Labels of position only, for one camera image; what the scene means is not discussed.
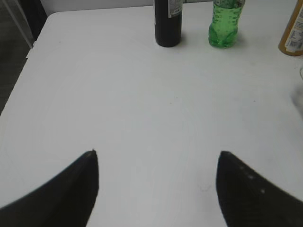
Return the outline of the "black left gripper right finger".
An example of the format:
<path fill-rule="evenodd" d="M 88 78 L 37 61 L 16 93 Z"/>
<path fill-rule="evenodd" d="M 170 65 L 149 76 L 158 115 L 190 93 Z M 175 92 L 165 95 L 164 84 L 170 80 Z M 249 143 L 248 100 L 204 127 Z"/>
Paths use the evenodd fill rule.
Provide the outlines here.
<path fill-rule="evenodd" d="M 301 227 L 303 203 L 229 151 L 221 151 L 216 192 L 229 227 Z"/>

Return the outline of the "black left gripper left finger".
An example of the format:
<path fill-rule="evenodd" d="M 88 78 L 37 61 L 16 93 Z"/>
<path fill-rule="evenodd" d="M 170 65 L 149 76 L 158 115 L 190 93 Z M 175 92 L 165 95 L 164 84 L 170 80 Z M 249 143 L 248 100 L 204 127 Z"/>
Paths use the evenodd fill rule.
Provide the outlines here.
<path fill-rule="evenodd" d="M 98 157 L 87 151 L 54 178 L 0 209 L 2 227 L 84 227 L 98 196 Z"/>

